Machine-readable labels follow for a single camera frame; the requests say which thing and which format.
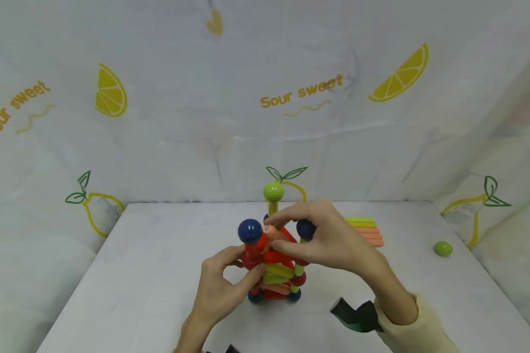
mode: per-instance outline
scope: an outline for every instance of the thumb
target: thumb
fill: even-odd
[[[308,243],[300,244],[300,243],[294,243],[294,242],[285,241],[285,240],[275,240],[271,242],[271,246],[273,246],[273,248],[275,248],[279,252],[284,253],[285,255],[310,262],[310,259],[309,259],[310,244]]]
[[[264,275],[266,270],[265,264],[259,264],[252,268],[245,277],[236,284],[236,288],[238,288],[244,295],[253,287],[259,280],[261,279],[261,276]]]

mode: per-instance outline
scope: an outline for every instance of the right hand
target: right hand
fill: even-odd
[[[358,234],[330,201],[297,202],[275,212],[265,224],[281,229],[290,220],[307,219],[316,226],[312,240],[298,244],[283,240],[271,246],[288,256],[357,274],[362,279],[376,278],[390,271],[385,256]]]

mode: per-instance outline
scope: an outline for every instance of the dark blue ball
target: dark blue ball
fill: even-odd
[[[312,222],[310,222],[309,220],[301,219],[297,222],[297,233],[302,239],[305,239],[307,242],[312,240],[315,231],[316,226],[312,224]]]
[[[287,300],[292,302],[292,303],[295,303],[295,302],[297,302],[300,299],[301,295],[302,295],[302,290],[300,290],[300,289],[298,290],[297,293],[290,292],[287,295]]]
[[[259,304],[262,300],[264,300],[264,291],[260,290],[259,294],[257,295],[253,295],[251,294],[251,291],[248,291],[247,298],[253,304]]]
[[[238,237],[245,244],[255,244],[261,239],[263,230],[261,223],[254,219],[246,219],[239,224]]]

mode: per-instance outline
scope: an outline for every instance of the hand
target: hand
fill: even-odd
[[[194,306],[183,323],[174,353],[199,353],[212,327],[241,304],[247,292],[264,274],[266,265],[260,264],[236,285],[224,278],[226,267],[233,265],[243,268],[239,259],[244,252],[243,245],[228,246],[202,262]]]
[[[296,204],[274,213],[265,224],[281,229],[290,220],[308,219],[317,228],[306,244],[273,241],[280,252],[331,268],[354,272],[369,284],[370,278],[391,271],[387,259],[343,219],[329,201]]]
[[[235,285],[224,278],[224,270],[228,265],[240,264],[245,247],[228,246],[216,255],[202,262],[198,293],[194,300],[191,316],[196,321],[214,326],[228,316],[245,299],[247,292],[259,281],[265,272],[266,265],[254,267]]]

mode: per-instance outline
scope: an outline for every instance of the green leaf drawing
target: green leaf drawing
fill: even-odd
[[[90,179],[90,171],[81,175],[79,178],[80,189],[82,190],[84,194],[86,194],[86,186],[88,185],[89,179]]]
[[[302,167],[302,168],[295,169],[294,171],[290,171],[283,177],[283,179],[294,179],[300,174],[302,174],[303,171],[307,170],[307,168],[308,167]]]
[[[86,196],[83,193],[72,193],[65,199],[67,203],[80,204],[85,200]]]
[[[499,183],[495,178],[492,176],[485,176],[485,194],[487,194],[487,198],[493,197],[496,190],[499,188]]]
[[[283,176],[279,173],[278,170],[276,170],[275,168],[273,167],[267,167],[266,170],[269,171],[269,173],[271,173],[271,175],[273,176],[273,178],[279,180],[279,181],[283,181]]]
[[[488,200],[485,201],[485,206],[488,207],[509,207],[512,206],[511,204],[501,200],[500,198],[496,196],[490,197]]]
[[[499,183],[495,178],[490,175],[485,176],[485,194],[487,199],[484,202],[484,205],[487,207],[510,207],[512,206],[506,201],[501,200],[495,196],[497,189],[499,188]]]

